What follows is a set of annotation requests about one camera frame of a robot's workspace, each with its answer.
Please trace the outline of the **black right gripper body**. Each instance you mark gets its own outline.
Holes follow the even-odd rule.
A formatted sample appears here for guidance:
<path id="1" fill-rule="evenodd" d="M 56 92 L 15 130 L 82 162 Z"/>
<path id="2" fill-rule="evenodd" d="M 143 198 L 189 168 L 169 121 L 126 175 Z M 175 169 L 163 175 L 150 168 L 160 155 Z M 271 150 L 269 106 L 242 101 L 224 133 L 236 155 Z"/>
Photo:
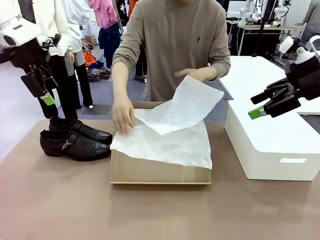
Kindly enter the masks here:
<path id="1" fill-rule="evenodd" d="M 320 62 L 316 56 L 300 64 L 290 64 L 285 75 L 296 98 L 310 101 L 320 96 Z"/>

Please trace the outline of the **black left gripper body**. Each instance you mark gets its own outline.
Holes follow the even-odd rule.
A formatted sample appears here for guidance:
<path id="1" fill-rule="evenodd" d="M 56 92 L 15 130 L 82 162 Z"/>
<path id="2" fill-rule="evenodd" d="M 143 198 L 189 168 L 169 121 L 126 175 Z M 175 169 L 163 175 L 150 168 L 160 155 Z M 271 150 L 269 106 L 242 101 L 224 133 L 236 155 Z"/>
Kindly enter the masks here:
<path id="1" fill-rule="evenodd" d="M 0 63 L 11 62 L 16 68 L 46 67 L 50 58 L 49 48 L 48 45 L 39 45 L 33 39 L 21 46 L 5 48 L 0 54 Z"/>

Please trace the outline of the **person's left hand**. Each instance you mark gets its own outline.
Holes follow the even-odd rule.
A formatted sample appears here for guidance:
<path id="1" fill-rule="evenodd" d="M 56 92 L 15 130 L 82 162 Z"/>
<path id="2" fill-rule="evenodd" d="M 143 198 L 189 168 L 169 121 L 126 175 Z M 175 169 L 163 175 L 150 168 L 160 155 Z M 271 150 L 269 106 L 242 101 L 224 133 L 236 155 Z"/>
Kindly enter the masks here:
<path id="1" fill-rule="evenodd" d="M 210 73 L 205 68 L 186 68 L 181 71 L 178 71 L 174 74 L 175 77 L 186 77 L 190 76 L 200 82 L 203 82 L 210 78 Z"/>

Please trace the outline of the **person's right hand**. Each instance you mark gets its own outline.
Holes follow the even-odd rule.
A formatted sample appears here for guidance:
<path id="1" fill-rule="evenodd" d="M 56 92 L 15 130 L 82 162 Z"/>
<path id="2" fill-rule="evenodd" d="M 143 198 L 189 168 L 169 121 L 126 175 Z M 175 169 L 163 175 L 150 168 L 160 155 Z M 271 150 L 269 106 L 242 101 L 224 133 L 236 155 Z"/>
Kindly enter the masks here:
<path id="1" fill-rule="evenodd" d="M 134 107 L 127 96 L 116 98 L 112 106 L 112 120 L 116 129 L 123 134 L 135 126 Z"/>

